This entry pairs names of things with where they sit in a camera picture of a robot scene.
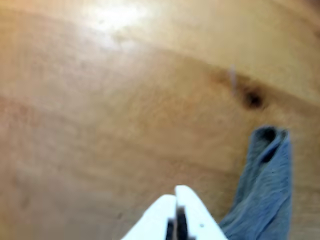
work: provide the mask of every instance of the white object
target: white object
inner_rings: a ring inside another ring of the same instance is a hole
[[[177,212],[184,212],[187,240],[227,240],[197,194],[185,185],[176,186],[175,195],[155,201],[122,240],[166,240],[168,223],[177,224]]]

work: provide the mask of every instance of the wood knot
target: wood knot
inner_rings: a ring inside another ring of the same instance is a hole
[[[258,109],[263,106],[263,98],[257,91],[244,93],[244,104],[250,109]]]

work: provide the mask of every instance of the dark spot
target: dark spot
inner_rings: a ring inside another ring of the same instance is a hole
[[[122,212],[119,212],[118,215],[116,216],[116,218],[120,220],[120,219],[122,219],[123,215],[124,214]]]
[[[244,103],[250,109],[258,109],[263,106],[263,98],[255,91],[248,91],[244,94]]]

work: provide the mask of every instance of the wooden floor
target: wooden floor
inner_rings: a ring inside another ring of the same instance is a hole
[[[219,221],[263,124],[318,239],[317,0],[0,0],[1,240],[118,240],[178,184]]]

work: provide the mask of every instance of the blue cloth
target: blue cloth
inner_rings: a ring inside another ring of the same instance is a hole
[[[229,240],[284,240],[292,212],[292,152],[288,131],[252,133],[234,202],[220,227]]]

